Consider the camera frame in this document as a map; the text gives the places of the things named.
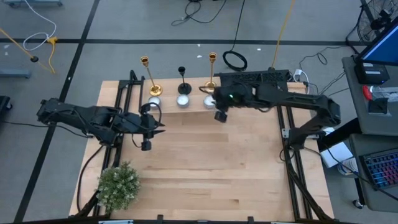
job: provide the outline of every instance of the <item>black candlestick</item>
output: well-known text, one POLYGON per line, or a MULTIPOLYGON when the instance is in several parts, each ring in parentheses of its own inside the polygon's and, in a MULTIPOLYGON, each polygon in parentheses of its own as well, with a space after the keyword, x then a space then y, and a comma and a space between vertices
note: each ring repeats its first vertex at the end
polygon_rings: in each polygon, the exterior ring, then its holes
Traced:
POLYGON ((178 92, 180 94, 188 95, 192 91, 191 85, 189 83, 185 83, 184 75, 185 75, 185 67, 179 67, 178 72, 182 76, 182 83, 178 86, 178 92))

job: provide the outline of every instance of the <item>keyboard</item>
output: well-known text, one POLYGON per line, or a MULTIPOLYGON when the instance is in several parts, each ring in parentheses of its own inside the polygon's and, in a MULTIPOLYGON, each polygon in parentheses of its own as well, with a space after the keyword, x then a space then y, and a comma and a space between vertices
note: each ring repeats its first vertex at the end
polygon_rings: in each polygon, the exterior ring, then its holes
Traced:
POLYGON ((258 72, 232 72, 232 73, 218 73, 221 85, 232 85, 233 82, 241 82, 248 84, 256 83, 276 83, 286 82, 289 77, 288 70, 273 70, 273 71, 258 71, 258 72))
POLYGON ((398 149, 359 157, 368 179, 380 189, 398 185, 398 149))

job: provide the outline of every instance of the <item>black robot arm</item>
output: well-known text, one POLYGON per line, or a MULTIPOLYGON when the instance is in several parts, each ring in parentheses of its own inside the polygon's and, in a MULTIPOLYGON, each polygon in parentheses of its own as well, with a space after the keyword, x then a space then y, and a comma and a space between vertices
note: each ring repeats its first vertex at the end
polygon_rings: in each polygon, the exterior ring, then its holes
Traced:
POLYGON ((142 134, 144 141, 142 150, 150 150, 149 139, 164 130, 156 130, 164 126, 148 113, 150 105, 143 105, 140 115, 121 113, 118 108, 107 106, 81 107, 62 103, 58 99, 42 100, 37 112, 38 120, 44 124, 64 123, 80 129, 84 134, 92 134, 104 146, 114 146, 120 134, 142 134))
POLYGON ((266 112, 276 105, 281 105, 316 111, 317 115, 310 121, 288 132, 288 146, 297 150, 304 148, 304 142, 309 135, 318 134, 323 127, 333 127, 341 121, 340 106, 332 99, 323 95, 290 93, 272 84, 252 86, 235 83, 231 86, 216 87, 213 99, 218 109, 215 119, 221 122, 226 122, 226 112, 230 107, 255 108, 266 112))

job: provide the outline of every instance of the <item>monitor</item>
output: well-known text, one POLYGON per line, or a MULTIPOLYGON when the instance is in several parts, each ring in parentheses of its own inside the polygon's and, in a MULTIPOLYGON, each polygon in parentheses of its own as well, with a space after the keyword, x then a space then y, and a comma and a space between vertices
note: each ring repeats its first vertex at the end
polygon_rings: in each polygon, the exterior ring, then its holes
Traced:
POLYGON ((359 55, 361 62, 398 65, 398 17, 359 55))

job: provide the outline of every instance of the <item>desk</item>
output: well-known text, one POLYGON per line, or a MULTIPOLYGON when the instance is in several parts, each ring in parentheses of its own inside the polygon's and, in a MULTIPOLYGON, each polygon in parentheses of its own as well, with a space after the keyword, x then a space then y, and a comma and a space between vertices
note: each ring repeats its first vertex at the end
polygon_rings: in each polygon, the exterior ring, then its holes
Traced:
MULTIPOLYGON (((386 149, 398 147, 397 137, 371 136, 362 134, 352 134, 349 137, 351 150, 357 161, 358 170, 362 177, 368 179, 364 173, 364 167, 359 161, 362 155, 380 152, 386 149)), ((360 188, 358 194, 363 194, 364 203, 371 209, 382 212, 398 212, 398 202, 381 192, 373 190, 366 182, 358 179, 360 188)), ((385 189, 392 195, 398 195, 398 187, 385 189)))
MULTIPOLYGON (((228 122, 219 123, 212 111, 202 109, 205 94, 196 91, 197 85, 207 80, 185 79, 193 90, 189 113, 178 112, 172 106, 181 79, 155 80, 164 88, 160 98, 166 132, 152 139, 152 150, 147 152, 134 147, 130 135, 124 137, 121 160, 130 161, 137 169, 142 188, 138 201, 128 210, 113 212, 111 218, 154 220, 162 214, 165 220, 247 221, 248 216, 256 221, 294 220, 285 164, 279 160, 282 141, 276 109, 260 113, 233 108, 228 112, 228 122), (199 101, 193 100, 196 95, 201 96, 199 101)), ((213 80, 220 84, 218 77, 213 80)), ((113 106, 117 86, 118 81, 103 82, 97 105, 113 106)), ((149 96, 149 87, 150 81, 146 80, 143 102, 149 96)), ((305 91, 301 83, 291 83, 289 89, 305 91)), ((133 86, 130 112, 137 113, 139 90, 139 86, 133 86)), ((293 114, 297 126, 310 119, 308 110, 294 108, 293 114)), ((317 150, 313 140, 308 140, 306 146, 317 150)), ((97 140, 89 139, 82 165, 97 148, 97 140)), ((81 183, 81 206, 98 185, 103 156, 104 150, 86 168, 81 183)), ((308 191, 325 213, 333 217, 319 156, 302 151, 302 162, 308 191)), ((297 193, 302 206, 300 192, 297 193)), ((70 214, 76 212, 75 193, 70 214)), ((300 213, 305 217, 304 209, 300 213)))
MULTIPOLYGON (((354 71, 355 62, 352 57, 342 59, 347 82, 353 98, 357 118, 349 121, 333 133, 323 138, 323 143, 333 146, 345 139, 350 134, 363 133, 381 136, 398 136, 398 103, 389 103, 388 110, 392 116, 380 116, 368 113, 368 104, 362 92, 362 84, 358 83, 354 71)), ((381 85, 382 87, 398 86, 398 67, 387 66, 390 80, 381 85)))

